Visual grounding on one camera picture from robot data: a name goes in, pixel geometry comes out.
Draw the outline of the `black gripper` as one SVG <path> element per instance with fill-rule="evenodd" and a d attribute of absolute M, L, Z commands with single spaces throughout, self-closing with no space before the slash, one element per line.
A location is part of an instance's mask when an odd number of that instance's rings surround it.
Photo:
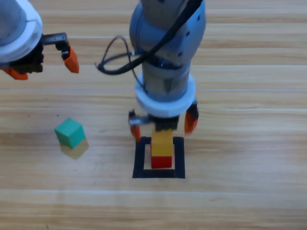
<path fill-rule="evenodd" d="M 27 73 L 43 71 L 43 49 L 44 46 L 55 45 L 61 51 L 61 57 L 66 68 L 71 73 L 79 73 L 78 57 L 72 47 L 68 44 L 66 33 L 42 35 L 36 47 L 25 57 L 9 63 L 11 68 L 1 69 L 15 80 L 25 81 L 28 79 Z"/>
<path fill-rule="evenodd" d="M 191 134 L 197 126 L 199 118 L 198 103 L 193 102 L 188 108 L 185 114 L 184 131 L 185 134 Z M 141 130 L 140 126 L 154 124 L 156 131 L 163 130 L 177 130 L 179 122 L 179 116 L 174 117 L 157 117 L 151 114 L 148 115 L 136 115 L 135 111 L 129 111 L 129 125 L 131 135 L 134 137 L 136 142 L 141 140 Z"/>

